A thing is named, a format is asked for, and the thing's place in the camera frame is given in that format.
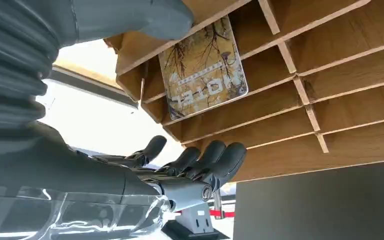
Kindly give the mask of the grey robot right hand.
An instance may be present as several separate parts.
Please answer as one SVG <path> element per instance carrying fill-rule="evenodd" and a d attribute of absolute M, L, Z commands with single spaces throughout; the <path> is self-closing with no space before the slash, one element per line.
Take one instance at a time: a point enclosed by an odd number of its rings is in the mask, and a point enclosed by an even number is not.
<path fill-rule="evenodd" d="M 176 210 L 204 202 L 240 169 L 241 143 L 214 141 L 203 165 L 185 175 L 151 177 L 70 149 L 42 124 L 36 101 L 60 49 L 138 31 L 179 40 L 191 29 L 192 11 L 181 0 L 0 0 L 0 186 L 110 195 L 164 195 Z"/>

